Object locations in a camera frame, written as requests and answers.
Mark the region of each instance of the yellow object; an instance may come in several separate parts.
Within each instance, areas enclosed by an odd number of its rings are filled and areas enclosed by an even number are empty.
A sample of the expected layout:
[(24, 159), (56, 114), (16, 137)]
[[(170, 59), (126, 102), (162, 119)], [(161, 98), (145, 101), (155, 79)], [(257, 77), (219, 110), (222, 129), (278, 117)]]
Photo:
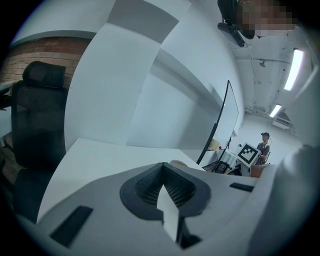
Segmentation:
[(212, 139), (210, 142), (209, 148), (214, 151), (218, 151), (219, 147), (220, 147), (220, 142), (215, 139)]

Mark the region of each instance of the ceiling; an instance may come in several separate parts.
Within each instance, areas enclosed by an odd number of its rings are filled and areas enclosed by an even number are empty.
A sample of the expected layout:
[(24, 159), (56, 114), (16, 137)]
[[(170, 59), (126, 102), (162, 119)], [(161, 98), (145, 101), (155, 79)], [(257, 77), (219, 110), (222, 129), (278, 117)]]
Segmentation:
[[(195, 1), (217, 25), (221, 22), (217, 0)], [(303, 31), (296, 27), (293, 31), (282, 31), (277, 35), (243, 39), (244, 47), (231, 41), (228, 43), (241, 76), (246, 112), (266, 116), (276, 104), (282, 105), (281, 110), (285, 111), (312, 71), (311, 53)], [(294, 48), (304, 51), (303, 63), (292, 90), (287, 91), (284, 87), (289, 76)]]

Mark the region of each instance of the black mesh chair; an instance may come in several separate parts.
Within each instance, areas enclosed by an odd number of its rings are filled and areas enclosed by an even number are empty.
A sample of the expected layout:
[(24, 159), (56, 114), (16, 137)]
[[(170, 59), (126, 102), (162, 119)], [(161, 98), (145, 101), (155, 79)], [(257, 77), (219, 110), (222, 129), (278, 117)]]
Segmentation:
[(66, 67), (35, 61), (12, 88), (11, 124), (19, 171), (13, 188), (13, 209), (37, 221), (47, 185), (66, 154), (64, 119)]

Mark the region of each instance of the fluorescent light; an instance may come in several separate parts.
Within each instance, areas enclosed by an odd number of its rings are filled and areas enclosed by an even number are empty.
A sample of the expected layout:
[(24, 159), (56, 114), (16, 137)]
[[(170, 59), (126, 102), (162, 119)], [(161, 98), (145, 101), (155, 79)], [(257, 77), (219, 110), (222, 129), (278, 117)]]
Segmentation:
[(302, 64), (303, 56), (304, 56), (303, 51), (294, 50), (290, 74), (289, 74), (288, 80), (286, 81), (286, 84), (284, 87), (285, 90), (290, 91), (292, 86), (294, 86), (295, 80), (297, 78), (297, 75), (299, 73), (299, 69)]
[(278, 111), (281, 109), (281, 105), (279, 105), (279, 104), (277, 104), (277, 105), (275, 105), (275, 107), (274, 107), (274, 110), (272, 111), (272, 113), (270, 114), (270, 117), (274, 117), (277, 113), (278, 113)]

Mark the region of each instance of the chair seat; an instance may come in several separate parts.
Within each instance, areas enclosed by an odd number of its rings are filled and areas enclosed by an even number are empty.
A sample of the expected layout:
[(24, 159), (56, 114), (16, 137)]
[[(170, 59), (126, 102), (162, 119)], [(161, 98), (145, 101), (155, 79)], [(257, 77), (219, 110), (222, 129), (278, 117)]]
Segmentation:
[(22, 169), (13, 188), (13, 210), (36, 223), (42, 198), (54, 170)]

